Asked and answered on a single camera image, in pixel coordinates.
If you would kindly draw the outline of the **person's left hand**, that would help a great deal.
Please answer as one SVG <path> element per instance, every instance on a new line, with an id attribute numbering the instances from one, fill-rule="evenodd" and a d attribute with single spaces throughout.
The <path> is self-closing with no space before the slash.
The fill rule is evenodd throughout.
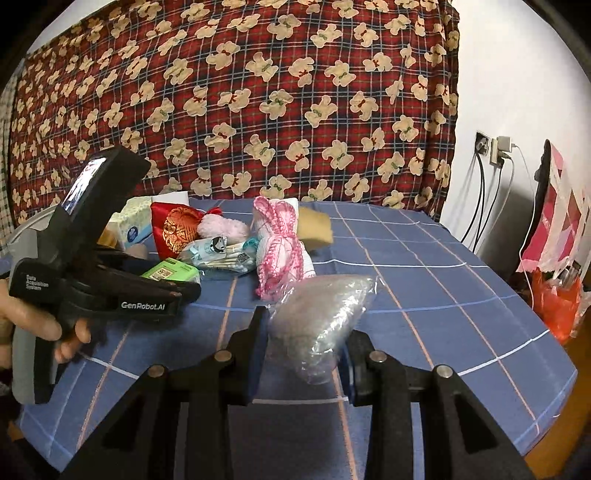
<path id="1" fill-rule="evenodd" d="M 1 280 L 1 369 L 10 369 L 12 365 L 12 333 L 19 327 L 33 335 L 57 342 L 53 353 L 55 360 L 66 363 L 72 360 L 77 351 L 91 341 L 88 320 L 80 318 L 74 330 L 61 338 L 62 328 L 49 313 L 9 295 L 8 282 Z"/>

